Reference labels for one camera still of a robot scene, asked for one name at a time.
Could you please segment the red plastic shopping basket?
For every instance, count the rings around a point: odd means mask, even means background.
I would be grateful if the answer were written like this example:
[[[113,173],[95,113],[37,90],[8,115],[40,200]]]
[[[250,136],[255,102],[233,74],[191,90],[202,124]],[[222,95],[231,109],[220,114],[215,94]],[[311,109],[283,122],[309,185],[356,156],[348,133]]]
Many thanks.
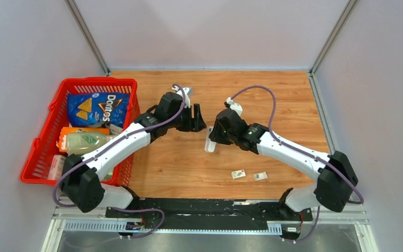
[[[68,78],[62,81],[49,105],[48,117],[37,138],[32,142],[31,150],[19,179],[27,184],[45,184],[54,186],[55,180],[48,180],[51,162],[59,154],[57,141],[62,128],[69,125],[66,115],[67,95],[92,93],[97,91],[129,93],[127,115],[123,128],[126,129],[140,115],[137,100],[137,82],[134,79],[112,77]]]

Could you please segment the blue Doritos chip bag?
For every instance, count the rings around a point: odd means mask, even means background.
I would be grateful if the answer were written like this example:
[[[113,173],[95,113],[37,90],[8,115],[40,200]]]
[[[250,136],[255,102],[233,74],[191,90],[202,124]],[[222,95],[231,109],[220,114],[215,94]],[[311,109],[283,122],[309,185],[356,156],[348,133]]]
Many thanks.
[[[94,92],[67,95],[67,117],[73,127],[110,123],[123,127],[130,94]]]

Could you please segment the aluminium frame rail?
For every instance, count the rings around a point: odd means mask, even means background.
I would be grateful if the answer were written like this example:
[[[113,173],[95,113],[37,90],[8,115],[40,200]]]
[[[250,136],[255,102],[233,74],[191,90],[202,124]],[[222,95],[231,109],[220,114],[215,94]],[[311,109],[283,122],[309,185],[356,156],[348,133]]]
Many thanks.
[[[309,208],[283,218],[276,200],[138,198],[128,214],[55,209],[42,251],[377,251],[366,212]]]

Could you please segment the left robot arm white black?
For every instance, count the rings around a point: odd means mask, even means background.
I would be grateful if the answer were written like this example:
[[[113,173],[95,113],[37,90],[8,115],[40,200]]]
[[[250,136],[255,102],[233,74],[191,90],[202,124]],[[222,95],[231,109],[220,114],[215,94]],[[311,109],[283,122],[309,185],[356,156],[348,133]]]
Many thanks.
[[[139,203],[127,188],[101,181],[131,154],[164,136],[168,129],[200,132],[206,128],[199,104],[190,103],[192,88],[174,85],[173,89],[113,140],[83,156],[71,154],[66,158],[55,189],[71,200],[72,207],[83,213],[97,207],[114,207],[128,218],[138,214]]]

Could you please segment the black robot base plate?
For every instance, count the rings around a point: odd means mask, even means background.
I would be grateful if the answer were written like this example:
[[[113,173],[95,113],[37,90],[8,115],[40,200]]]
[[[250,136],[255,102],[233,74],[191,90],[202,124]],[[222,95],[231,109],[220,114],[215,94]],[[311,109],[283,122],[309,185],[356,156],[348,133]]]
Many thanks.
[[[108,208],[107,218],[140,218],[146,228],[207,230],[264,230],[270,221],[312,221],[309,209],[301,213],[283,212],[277,200],[203,199],[203,198],[135,198],[130,213]],[[151,209],[134,213],[135,209]]]

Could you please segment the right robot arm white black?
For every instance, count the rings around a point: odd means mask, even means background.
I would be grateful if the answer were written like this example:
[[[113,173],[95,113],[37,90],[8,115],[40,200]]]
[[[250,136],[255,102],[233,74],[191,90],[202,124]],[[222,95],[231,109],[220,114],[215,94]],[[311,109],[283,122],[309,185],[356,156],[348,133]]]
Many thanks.
[[[214,126],[208,130],[207,143],[233,144],[241,150],[274,158],[307,175],[313,184],[290,188],[280,198],[278,211],[287,220],[306,208],[316,206],[340,213],[356,191],[358,178],[346,154],[311,150],[259,123],[247,124],[231,108],[216,116]]]

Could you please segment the pale green lotion bottle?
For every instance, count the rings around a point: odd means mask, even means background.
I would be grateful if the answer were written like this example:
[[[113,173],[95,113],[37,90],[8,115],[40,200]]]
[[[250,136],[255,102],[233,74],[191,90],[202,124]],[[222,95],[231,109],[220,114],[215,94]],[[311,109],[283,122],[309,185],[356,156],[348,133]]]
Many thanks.
[[[66,153],[68,155],[83,155],[90,153],[109,141],[115,136],[101,132],[75,132],[67,134]]]

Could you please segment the orange Gillette package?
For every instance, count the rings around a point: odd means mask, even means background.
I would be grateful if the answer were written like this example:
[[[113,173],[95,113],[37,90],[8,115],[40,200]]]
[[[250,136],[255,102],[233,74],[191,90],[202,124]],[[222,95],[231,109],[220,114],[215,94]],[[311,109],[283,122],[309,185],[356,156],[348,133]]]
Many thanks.
[[[102,147],[113,138],[109,129],[64,127],[57,147],[60,153],[83,155]]]

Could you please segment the clear pink plastic package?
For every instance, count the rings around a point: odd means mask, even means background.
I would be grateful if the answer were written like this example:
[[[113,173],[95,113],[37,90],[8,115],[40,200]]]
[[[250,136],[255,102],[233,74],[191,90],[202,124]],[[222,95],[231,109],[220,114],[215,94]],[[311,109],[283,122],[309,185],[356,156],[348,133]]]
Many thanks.
[[[66,157],[60,154],[54,155],[51,162],[50,170],[47,176],[48,180],[58,180],[62,176],[63,167]]]

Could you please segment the small clear staple box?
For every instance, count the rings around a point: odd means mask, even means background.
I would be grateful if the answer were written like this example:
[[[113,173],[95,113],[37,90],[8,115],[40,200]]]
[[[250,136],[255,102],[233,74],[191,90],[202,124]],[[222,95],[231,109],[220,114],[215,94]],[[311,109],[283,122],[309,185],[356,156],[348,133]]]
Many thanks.
[[[255,173],[253,175],[255,181],[266,180],[268,179],[268,175],[266,172]]]

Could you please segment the white staple box red label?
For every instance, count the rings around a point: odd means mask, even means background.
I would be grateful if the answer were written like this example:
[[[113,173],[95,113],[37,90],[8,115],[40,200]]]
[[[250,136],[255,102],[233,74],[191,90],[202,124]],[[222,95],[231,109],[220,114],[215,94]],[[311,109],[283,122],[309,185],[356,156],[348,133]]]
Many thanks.
[[[231,173],[232,179],[238,179],[238,178],[242,178],[242,177],[246,177],[246,173],[244,170],[237,170],[237,171],[233,171]]]

